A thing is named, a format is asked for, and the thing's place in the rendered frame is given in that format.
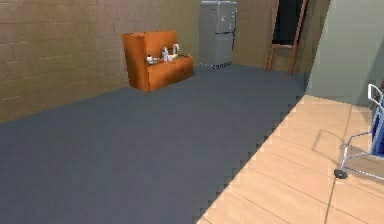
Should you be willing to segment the orange sink cabinet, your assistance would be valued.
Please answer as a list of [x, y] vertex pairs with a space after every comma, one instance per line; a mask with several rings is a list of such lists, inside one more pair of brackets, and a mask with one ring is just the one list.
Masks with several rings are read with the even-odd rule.
[[[152, 92], [193, 76], [193, 57], [179, 55], [164, 61], [162, 50], [167, 47], [173, 53], [173, 44], [178, 43], [175, 30], [130, 33], [122, 35], [129, 85], [143, 92]], [[149, 65], [147, 56], [158, 58]]]

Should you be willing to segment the grey fridge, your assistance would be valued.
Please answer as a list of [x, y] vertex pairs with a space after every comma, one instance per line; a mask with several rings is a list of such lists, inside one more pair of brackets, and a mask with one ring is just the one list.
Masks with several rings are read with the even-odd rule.
[[237, 3], [204, 0], [200, 3], [199, 62], [212, 70], [232, 64]]

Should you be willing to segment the brown framed room door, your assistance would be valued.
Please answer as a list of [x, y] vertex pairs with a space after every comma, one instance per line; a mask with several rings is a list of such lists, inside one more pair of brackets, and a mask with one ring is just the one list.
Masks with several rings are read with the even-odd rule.
[[272, 34], [266, 56], [265, 71], [272, 68], [274, 50], [289, 49], [287, 75], [292, 75], [300, 46], [300, 38], [309, 0], [277, 0]]

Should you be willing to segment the blue metal frame chair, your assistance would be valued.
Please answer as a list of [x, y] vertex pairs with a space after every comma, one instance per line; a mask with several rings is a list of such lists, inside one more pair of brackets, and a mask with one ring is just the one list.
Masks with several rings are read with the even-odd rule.
[[[369, 84], [367, 97], [376, 107], [375, 114], [371, 122], [371, 129], [367, 132], [351, 135], [347, 143], [341, 145], [341, 148], [344, 150], [342, 163], [338, 169], [334, 170], [334, 176], [338, 179], [347, 179], [347, 170], [350, 170], [384, 181], [384, 177], [346, 166], [346, 162], [349, 159], [362, 156], [372, 156], [377, 159], [384, 160], [384, 90], [380, 90], [374, 84]], [[371, 147], [368, 152], [351, 145], [354, 138], [368, 134], [371, 134]]]

